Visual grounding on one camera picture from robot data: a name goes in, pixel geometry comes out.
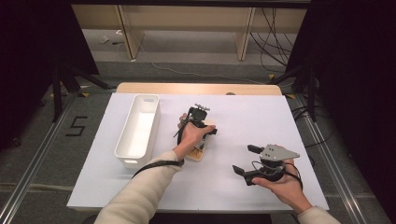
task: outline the human hand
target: human hand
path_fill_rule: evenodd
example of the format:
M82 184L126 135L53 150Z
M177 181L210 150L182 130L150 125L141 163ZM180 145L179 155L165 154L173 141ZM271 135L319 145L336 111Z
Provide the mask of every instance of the human hand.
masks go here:
M284 160L284 162L294 164L293 160ZM297 170L290 164L286 165L286 171L297 175ZM312 204L306 199L298 180L289 175L283 175L276 182L260 177L253 178L252 182L271 190L282 203L289 205L297 214L312 207Z
M181 122L187 117L187 114L183 114L179 120L180 123L177 127L180 129L182 124ZM183 133L181 135L181 141L173 150L177 154L177 157L180 161L182 161L190 151L194 149L194 146L197 145L204 137L206 133L212 132L216 128L215 125L208 125L204 128L197 128L191 122L188 122L184 127Z

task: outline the white container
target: white container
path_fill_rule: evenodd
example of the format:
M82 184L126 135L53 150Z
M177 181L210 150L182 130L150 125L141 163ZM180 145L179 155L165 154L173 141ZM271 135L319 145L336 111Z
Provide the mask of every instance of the white container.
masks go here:
M158 95L139 94L134 97L114 151L125 167L139 169L150 160L160 115Z

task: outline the human arm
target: human arm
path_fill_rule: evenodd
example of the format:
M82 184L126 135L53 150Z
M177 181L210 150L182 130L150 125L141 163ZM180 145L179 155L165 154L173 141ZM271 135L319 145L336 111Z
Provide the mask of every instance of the human arm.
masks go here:
M182 161L201 141L203 135L213 129L214 126L199 129L188 123L183 131L180 144L149 163ZM178 171L181 171L181 167L174 165L159 166L142 171L101 210L95 224L149 223L166 188Z
M294 161L284 160L284 162L286 164L286 171L297 175L297 171L293 167ZM255 177L253 178L252 182L256 185L271 190L282 203L289 205L298 215L298 219L302 224L340 223L323 208L313 206L304 195L300 183L297 181L297 179L290 175L283 175L283 177L276 182Z

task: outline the white sleeve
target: white sleeve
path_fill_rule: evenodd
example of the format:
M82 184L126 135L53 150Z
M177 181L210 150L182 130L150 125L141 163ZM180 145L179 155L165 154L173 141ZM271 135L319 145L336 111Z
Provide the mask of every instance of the white sleeve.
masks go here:
M301 224L340 224L337 219L319 206L314 206L304 211L298 215L298 220Z
M177 161L177 155L170 150L149 163L155 161ZM172 177L178 171L181 171L181 167L173 165L142 171L101 210L95 224L149 223Z

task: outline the white table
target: white table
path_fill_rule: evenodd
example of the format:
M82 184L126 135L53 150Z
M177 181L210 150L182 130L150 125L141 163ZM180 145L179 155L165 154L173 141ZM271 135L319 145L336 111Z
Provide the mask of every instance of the white table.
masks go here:
M310 164L284 96L159 94L161 121L153 157L172 149L178 118L198 103L210 107L207 118L219 129L210 136L199 162L186 161L159 204L159 212L274 213L291 211L270 190L248 187L233 165L253 170L259 155L247 145L281 145L301 155L295 159L308 200L329 209ZM67 204L78 210L100 209L131 179L136 170L124 168L114 155L133 93L113 93L92 148Z

